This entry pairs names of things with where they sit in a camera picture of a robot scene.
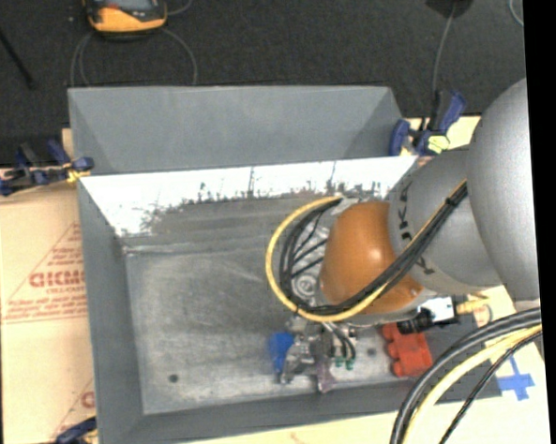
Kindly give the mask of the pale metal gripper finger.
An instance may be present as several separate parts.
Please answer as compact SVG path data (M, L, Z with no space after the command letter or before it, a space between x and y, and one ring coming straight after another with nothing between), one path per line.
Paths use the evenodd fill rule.
M290 349L283 361L284 363L278 374L278 380L281 384L291 384L296 377L308 373L310 358L307 352Z
M327 340L315 342L311 345L311 356L314 360L314 372L321 373L330 370L332 364L332 343Z

